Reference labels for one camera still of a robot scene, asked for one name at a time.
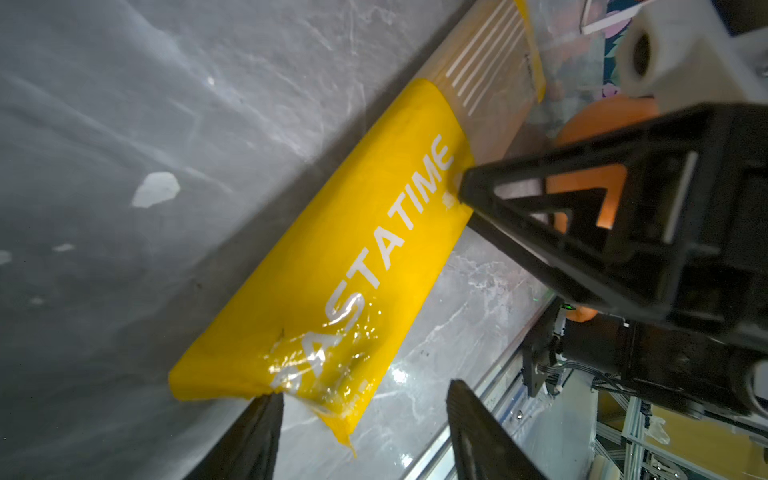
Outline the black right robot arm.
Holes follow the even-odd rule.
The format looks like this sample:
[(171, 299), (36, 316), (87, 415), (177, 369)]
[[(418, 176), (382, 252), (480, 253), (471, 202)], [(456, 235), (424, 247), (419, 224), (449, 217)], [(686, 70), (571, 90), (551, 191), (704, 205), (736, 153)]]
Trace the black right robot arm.
[(692, 417), (765, 416), (767, 109), (704, 103), (469, 169), (472, 227), (574, 306), (535, 343)]

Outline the yellow pasta bag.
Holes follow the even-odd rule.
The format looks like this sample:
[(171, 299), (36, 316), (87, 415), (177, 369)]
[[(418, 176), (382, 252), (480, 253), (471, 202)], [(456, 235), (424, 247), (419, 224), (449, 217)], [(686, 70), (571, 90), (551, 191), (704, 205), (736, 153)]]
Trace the yellow pasta bag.
[(528, 6), (478, 1), (169, 374), (179, 400), (293, 396), (342, 444), (545, 79)]

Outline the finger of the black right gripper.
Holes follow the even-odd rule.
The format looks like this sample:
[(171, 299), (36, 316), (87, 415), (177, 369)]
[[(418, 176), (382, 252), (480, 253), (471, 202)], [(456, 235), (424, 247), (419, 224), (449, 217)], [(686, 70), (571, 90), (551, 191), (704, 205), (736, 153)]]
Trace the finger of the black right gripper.
[(662, 137), (673, 113), (471, 168), (460, 200), (488, 239), (567, 299), (674, 300), (697, 156)]

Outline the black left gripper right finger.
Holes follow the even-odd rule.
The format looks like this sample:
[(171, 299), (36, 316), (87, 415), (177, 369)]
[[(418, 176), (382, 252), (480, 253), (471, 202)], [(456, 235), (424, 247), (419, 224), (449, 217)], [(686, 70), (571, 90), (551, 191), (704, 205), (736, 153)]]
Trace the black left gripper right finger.
[(463, 380), (446, 403), (458, 479), (545, 479)]

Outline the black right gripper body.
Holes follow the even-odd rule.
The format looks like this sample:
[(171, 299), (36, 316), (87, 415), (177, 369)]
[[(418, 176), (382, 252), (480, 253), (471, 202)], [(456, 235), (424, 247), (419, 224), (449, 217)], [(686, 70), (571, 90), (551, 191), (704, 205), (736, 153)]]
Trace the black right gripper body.
[(675, 112), (664, 138), (697, 160), (677, 224), (685, 263), (668, 324), (767, 350), (767, 108), (706, 103)]

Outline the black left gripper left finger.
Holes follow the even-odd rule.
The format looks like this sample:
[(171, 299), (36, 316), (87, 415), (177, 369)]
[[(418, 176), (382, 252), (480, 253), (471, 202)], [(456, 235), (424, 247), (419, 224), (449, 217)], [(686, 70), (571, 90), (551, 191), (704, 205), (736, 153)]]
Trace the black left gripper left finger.
[(283, 410), (282, 394), (254, 399), (185, 479), (272, 479)]

